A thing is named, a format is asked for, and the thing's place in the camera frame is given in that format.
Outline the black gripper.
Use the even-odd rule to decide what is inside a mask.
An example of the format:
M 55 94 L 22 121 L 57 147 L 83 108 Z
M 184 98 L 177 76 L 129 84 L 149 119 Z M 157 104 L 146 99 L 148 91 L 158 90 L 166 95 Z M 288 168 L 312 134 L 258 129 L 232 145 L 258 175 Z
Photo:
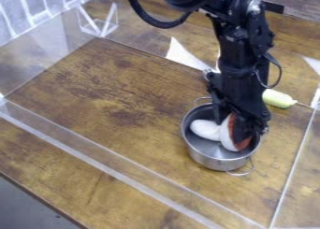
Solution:
M 233 141 L 240 145 L 268 132 L 272 117 L 263 101 L 266 88 L 255 73 L 235 77 L 221 73 L 208 78 L 208 92 L 212 95 L 215 121 L 223 124 L 228 115 L 236 114 Z

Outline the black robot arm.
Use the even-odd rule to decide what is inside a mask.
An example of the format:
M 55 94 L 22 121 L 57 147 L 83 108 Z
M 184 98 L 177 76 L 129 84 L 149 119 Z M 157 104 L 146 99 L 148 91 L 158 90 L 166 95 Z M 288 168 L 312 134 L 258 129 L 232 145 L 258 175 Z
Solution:
M 165 0 L 177 10 L 204 10 L 219 42 L 216 73 L 207 75 L 217 103 L 215 116 L 227 124 L 231 141 L 241 149 L 268 129 L 271 112 L 263 102 L 274 60 L 274 32 L 263 0 Z

